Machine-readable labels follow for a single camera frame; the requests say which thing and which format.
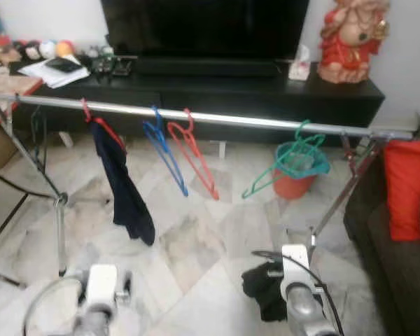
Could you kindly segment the black garment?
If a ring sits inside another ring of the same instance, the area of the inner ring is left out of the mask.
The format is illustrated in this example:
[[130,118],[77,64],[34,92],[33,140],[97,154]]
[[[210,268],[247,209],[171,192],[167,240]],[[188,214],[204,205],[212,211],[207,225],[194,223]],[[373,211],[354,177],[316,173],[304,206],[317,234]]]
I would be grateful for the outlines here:
[[286,301],[280,294],[281,278],[270,276],[273,271],[281,271],[281,262],[264,262],[241,275],[243,292],[255,300],[263,322],[287,319]]

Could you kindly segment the blue plastic hanger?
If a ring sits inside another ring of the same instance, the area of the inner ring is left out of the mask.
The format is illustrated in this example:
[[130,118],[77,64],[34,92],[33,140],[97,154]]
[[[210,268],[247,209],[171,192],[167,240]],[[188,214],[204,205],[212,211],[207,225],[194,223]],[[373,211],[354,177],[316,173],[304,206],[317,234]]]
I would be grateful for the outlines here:
[[153,110],[155,120],[153,122],[143,122],[143,131],[145,132],[147,140],[153,145],[153,148],[161,158],[161,161],[167,167],[175,185],[178,186],[179,191],[181,191],[183,196],[188,197],[190,192],[188,192],[178,162],[167,144],[165,133],[162,131],[162,116],[156,106],[152,106],[151,109]]

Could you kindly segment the green plastic hanger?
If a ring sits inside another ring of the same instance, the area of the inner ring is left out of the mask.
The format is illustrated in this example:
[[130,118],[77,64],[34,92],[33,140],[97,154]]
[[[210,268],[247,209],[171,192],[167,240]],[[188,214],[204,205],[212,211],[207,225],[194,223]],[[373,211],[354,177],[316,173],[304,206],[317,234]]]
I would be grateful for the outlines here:
[[297,126],[294,139],[275,148],[273,163],[241,193],[243,199],[250,198],[276,182],[286,179],[302,181],[330,172],[330,160],[321,148],[326,136],[303,136],[302,131],[308,124],[308,120],[301,122],[300,126]]

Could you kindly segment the red plastic hanger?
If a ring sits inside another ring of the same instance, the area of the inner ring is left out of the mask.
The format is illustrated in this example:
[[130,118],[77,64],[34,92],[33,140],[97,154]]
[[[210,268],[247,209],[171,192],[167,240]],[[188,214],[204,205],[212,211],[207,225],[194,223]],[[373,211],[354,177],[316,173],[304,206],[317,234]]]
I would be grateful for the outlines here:
[[107,134],[108,137],[114,140],[115,143],[117,143],[118,147],[121,148],[121,150],[123,150],[124,153],[126,153],[124,141],[121,140],[121,138],[116,134],[112,127],[103,118],[101,118],[101,116],[92,115],[90,109],[88,108],[88,102],[86,101],[86,99],[82,98],[80,99],[80,102],[84,111],[85,122],[100,125],[101,128],[104,129],[105,134]]
[[188,165],[196,173],[196,177],[200,180],[204,189],[206,189],[213,200],[219,201],[220,193],[216,185],[216,180],[193,134],[196,125],[194,118],[189,108],[185,108],[184,113],[188,117],[188,125],[183,127],[178,122],[171,121],[167,123],[167,131],[174,139],[174,143],[178,149],[182,152],[185,161],[187,161]]

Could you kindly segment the dark grey fabric sofa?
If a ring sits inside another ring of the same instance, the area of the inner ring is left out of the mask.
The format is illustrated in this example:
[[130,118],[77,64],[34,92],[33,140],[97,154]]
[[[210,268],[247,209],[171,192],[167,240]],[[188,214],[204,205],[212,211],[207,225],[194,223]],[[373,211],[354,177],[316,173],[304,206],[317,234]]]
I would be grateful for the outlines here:
[[391,238],[382,155],[358,180],[343,221],[369,274],[387,336],[420,336],[420,240]]

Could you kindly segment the orange bin with teal liner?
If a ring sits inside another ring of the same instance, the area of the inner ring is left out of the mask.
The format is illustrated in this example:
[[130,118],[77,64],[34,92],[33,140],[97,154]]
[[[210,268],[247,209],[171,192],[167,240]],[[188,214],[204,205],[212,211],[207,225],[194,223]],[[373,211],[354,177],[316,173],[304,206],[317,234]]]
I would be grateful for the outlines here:
[[318,146],[289,141],[276,149],[273,167],[274,192],[296,200],[309,191],[316,177],[330,171],[330,162]]

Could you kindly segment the red laughing figurine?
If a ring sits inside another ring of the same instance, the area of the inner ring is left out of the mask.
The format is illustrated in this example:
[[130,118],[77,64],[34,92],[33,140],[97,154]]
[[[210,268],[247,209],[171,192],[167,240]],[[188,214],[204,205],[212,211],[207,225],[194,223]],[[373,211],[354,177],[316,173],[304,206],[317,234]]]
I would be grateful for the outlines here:
[[389,0],[334,0],[320,31],[318,75],[329,83],[369,79],[370,58],[387,37]]

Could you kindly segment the white tissue box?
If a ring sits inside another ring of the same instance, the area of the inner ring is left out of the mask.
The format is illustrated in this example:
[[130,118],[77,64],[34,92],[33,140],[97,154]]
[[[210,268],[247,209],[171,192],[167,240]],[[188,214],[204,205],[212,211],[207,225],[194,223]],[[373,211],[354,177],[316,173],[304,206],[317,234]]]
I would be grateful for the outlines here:
[[298,45],[295,58],[290,62],[288,68],[288,79],[290,81],[306,81],[312,71],[312,55],[306,45]]

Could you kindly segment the silver metal clothes rack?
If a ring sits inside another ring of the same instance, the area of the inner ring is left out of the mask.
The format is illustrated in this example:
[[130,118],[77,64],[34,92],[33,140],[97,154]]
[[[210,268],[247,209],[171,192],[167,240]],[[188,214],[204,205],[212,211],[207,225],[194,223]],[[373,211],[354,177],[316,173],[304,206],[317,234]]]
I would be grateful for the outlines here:
[[[341,137],[342,143],[344,143],[345,151],[351,153],[353,147],[350,145],[349,137],[360,137],[369,139],[369,147],[365,156],[360,161],[357,167],[351,169],[353,176],[346,183],[344,189],[342,189],[341,195],[336,198],[334,204],[330,206],[328,212],[326,212],[324,218],[320,220],[318,226],[312,228],[312,233],[309,235],[307,242],[305,243],[308,249],[308,256],[312,258],[315,253],[316,247],[318,247],[318,236],[324,230],[326,224],[328,224],[330,217],[334,214],[336,208],[350,195],[353,191],[354,186],[357,185],[358,179],[364,175],[367,167],[370,166],[378,154],[381,153],[383,147],[389,144],[393,140],[408,140],[411,141],[414,135],[411,132],[398,131],[398,130],[375,130],[369,128],[361,128],[356,126],[339,126],[339,125],[326,125],[318,124],[317,122],[293,122],[293,121],[282,121],[282,120],[268,120],[263,118],[248,118],[248,116],[228,116],[228,115],[216,115],[216,114],[188,114],[184,110],[169,110],[169,109],[158,109],[153,110],[151,108],[139,108],[138,106],[128,106],[120,104],[112,104],[105,102],[92,102],[82,104],[78,100],[62,99],[62,98],[49,98],[41,96],[21,96],[19,94],[5,94],[0,93],[0,102],[11,102],[21,104],[33,104],[38,106],[54,106],[54,108],[66,108],[66,109],[82,109],[89,108],[94,111],[107,112],[111,114],[123,114],[131,116],[156,116],[159,115],[161,118],[169,120],[188,120],[190,116],[194,121],[198,121],[204,124],[214,125],[231,125],[238,127],[251,127],[265,130],[277,130],[277,131],[302,131],[302,132],[315,132],[315,134],[331,135],[332,137]],[[41,178],[48,186],[50,186],[52,195],[51,199],[55,201],[56,208],[56,228],[57,228],[57,275],[64,276],[67,273],[67,254],[65,246],[65,220],[64,220],[64,208],[70,204],[70,198],[65,192],[60,192],[59,189],[54,185],[53,180],[45,173],[44,169],[35,162],[35,159],[30,155],[27,149],[22,146],[21,141],[14,135],[13,126],[11,125],[12,118],[11,106],[6,110],[0,106],[0,126],[3,131],[11,138],[12,143],[15,147],[21,151],[22,156],[28,160],[28,163],[41,174]]]

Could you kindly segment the black soundbar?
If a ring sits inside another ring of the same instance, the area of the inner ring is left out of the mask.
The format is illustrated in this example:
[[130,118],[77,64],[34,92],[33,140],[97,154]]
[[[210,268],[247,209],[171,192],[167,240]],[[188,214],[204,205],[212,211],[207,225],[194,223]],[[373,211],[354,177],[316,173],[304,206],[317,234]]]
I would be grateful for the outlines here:
[[271,61],[147,57],[134,61],[133,72],[140,76],[275,77],[280,76],[281,67]]

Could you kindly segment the black flat television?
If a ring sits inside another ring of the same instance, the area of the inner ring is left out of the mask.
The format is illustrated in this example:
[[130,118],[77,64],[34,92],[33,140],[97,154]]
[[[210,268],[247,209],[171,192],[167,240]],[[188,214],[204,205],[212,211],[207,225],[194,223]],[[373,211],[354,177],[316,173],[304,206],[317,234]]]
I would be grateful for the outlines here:
[[108,44],[128,57],[287,59],[309,0],[101,0]]

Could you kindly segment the navy blue garment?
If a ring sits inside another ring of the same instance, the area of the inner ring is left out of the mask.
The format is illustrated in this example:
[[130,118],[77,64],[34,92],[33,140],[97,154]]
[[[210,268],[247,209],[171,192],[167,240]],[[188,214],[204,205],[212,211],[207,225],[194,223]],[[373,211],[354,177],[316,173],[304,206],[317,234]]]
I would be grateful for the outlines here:
[[92,116],[86,119],[86,124],[94,137],[96,153],[104,166],[111,188],[113,223],[125,227],[129,238],[140,239],[147,246],[152,246],[156,236],[155,224],[130,176],[123,142],[104,119]]

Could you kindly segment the white plush ball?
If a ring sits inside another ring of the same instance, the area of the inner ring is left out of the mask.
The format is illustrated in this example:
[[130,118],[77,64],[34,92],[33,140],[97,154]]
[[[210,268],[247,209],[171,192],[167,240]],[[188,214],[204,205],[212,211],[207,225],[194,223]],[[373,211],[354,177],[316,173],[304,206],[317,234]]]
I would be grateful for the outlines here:
[[51,59],[56,57],[57,44],[54,41],[42,41],[39,46],[39,53],[44,59]]

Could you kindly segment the white paper stack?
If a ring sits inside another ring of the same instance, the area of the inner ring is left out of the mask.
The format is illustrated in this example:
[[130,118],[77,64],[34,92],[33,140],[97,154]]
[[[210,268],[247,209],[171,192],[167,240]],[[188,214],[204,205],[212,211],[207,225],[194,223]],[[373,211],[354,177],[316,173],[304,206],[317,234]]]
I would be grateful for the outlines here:
[[62,73],[61,71],[52,70],[44,65],[46,61],[24,66],[18,70],[18,73],[24,74],[24,76],[37,77],[43,80],[50,88],[60,88],[73,81],[85,79],[90,75],[88,68],[85,67],[79,71],[73,71],[73,73]]

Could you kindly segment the folding table with red edge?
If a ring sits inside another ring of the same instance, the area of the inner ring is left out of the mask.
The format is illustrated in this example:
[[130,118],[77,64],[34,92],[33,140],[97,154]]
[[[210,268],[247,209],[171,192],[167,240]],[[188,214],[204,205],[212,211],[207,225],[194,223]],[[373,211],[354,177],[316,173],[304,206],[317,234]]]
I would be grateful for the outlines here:
[[43,80],[30,76],[0,74],[0,93],[28,95],[43,85]]

